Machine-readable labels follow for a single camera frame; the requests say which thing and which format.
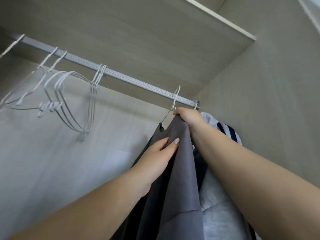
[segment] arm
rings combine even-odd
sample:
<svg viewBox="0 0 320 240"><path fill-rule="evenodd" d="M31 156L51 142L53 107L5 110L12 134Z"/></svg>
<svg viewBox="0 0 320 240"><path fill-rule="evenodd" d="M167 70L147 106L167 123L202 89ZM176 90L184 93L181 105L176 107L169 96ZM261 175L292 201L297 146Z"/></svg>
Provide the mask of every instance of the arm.
<svg viewBox="0 0 320 240"><path fill-rule="evenodd" d="M174 114L189 124L196 147L262 239L320 238L320 189L237 144L197 111Z"/></svg>
<svg viewBox="0 0 320 240"><path fill-rule="evenodd" d="M176 139L162 150L168 140L154 143L123 175L10 239L110 239L140 198L149 192L178 148Z"/></svg>

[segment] clothes rod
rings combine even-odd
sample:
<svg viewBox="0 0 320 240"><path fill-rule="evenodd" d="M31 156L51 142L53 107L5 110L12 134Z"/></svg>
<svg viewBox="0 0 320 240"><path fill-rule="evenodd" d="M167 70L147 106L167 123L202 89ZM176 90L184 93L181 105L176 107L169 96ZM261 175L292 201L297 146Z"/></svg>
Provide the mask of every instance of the clothes rod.
<svg viewBox="0 0 320 240"><path fill-rule="evenodd" d="M5 35L12 38L12 39L15 39L17 40L21 34L18 34L16 32L8 32L7 30L5 31ZM45 51L47 53L51 53L55 47L51 46L51 45L48 45L48 44L45 44L45 43L42 43L38 40L34 40L34 39L31 39L27 36L25 36L21 41L21 43L24 43L24 44L27 44L27 45L30 45L30 46L33 46L34 48L37 48L39 50L42 50L42 51ZM61 50L61 49L58 49L54 55L55 56L58 56L58 57L61 57L63 54L64 54L64 50ZM94 71L97 71L99 69L99 64L96 64L94 62L91 62L89 60L86 60L86 59L83 59L79 56L76 56L76 55L73 55L71 53L67 53L66 56L64 57L64 59L68 60L68 61L71 61L73 63L76 63L78 65L81 65L81 66L84 66L84 67L87 67L89 69L92 69ZM158 88L156 86L153 86L153 85L150 85L146 82L143 82L143 81L140 81L138 79L135 79L133 77L130 77L130 76L127 76L127 75L124 75L120 72L117 72L117 71L114 71L110 68L107 68L104 72L106 75L108 76L111 76L111 77L114 77L116 79L119 79L119 80L122 80L126 83L129 83L129 84L132 84L132 85L135 85L139 88L143 88L145 90L148 90L150 92L153 92L153 93L156 93L158 95L161 95L163 97L166 97L168 99L171 99L171 100L174 100L175 98L175 94L172 93L172 92L168 92L164 89L161 89L161 88ZM181 97L181 96L177 96L177 99L176 99L177 102L179 103L182 103L184 105L187 105L189 107L192 107L194 108L196 106L196 101L192 101L192 100L189 100L189 99L186 99L184 97Z"/></svg>

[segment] person's right hand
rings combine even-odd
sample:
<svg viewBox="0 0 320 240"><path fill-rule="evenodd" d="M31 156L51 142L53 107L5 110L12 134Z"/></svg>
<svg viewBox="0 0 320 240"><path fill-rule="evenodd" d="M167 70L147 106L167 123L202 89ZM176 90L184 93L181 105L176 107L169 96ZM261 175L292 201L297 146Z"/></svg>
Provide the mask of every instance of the person's right hand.
<svg viewBox="0 0 320 240"><path fill-rule="evenodd" d="M174 115L180 115L181 118L188 123L189 127L192 128L195 125L205 122L201 114L194 109L179 107L173 112Z"/></svg>

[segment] person's right arm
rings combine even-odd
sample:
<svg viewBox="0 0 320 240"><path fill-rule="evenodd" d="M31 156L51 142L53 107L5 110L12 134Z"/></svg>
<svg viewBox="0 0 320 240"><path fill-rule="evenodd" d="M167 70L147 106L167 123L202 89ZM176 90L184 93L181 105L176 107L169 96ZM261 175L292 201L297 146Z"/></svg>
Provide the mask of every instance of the person's right arm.
<svg viewBox="0 0 320 240"><path fill-rule="evenodd" d="M177 108L195 146L263 240L320 239L320 189Z"/></svg>

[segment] wardrobe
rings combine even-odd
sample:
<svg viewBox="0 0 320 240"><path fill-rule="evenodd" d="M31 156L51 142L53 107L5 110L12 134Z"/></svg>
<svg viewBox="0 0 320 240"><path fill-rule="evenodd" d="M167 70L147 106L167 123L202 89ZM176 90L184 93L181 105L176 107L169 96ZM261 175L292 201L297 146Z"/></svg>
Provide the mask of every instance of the wardrobe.
<svg viewBox="0 0 320 240"><path fill-rule="evenodd" d="M311 0L0 0L0 52L17 32L172 93L104 75L84 140L54 113L3 109L0 239L128 170L178 86L246 148L320 187L319 10ZM46 55L18 43L2 57L1 99ZM65 59L55 69L95 74ZM87 92L82 80L65 83L80 120ZM44 99L38 89L26 104Z"/></svg>

